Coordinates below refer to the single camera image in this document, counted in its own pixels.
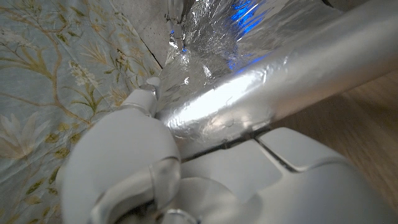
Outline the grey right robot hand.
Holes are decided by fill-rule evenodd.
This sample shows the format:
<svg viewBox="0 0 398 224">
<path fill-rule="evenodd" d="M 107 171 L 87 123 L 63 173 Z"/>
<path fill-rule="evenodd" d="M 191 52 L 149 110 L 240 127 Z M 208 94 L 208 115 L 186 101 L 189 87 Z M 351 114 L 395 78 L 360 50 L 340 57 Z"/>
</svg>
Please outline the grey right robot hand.
<svg viewBox="0 0 398 224">
<path fill-rule="evenodd" d="M 183 49 L 182 18 L 184 3 L 184 0 L 167 0 L 167 25 L 170 27 L 170 33 L 174 36 L 179 50 Z"/>
</svg>

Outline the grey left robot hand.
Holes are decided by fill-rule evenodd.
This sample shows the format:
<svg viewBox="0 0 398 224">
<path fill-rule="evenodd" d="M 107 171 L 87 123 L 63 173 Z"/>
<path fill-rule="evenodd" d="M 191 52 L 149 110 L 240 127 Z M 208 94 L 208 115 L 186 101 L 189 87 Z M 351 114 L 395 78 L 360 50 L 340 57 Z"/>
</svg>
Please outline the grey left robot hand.
<svg viewBox="0 0 398 224">
<path fill-rule="evenodd" d="M 396 223 L 341 154 L 287 128 L 183 161 L 148 79 L 56 177 L 64 223 Z"/>
</svg>

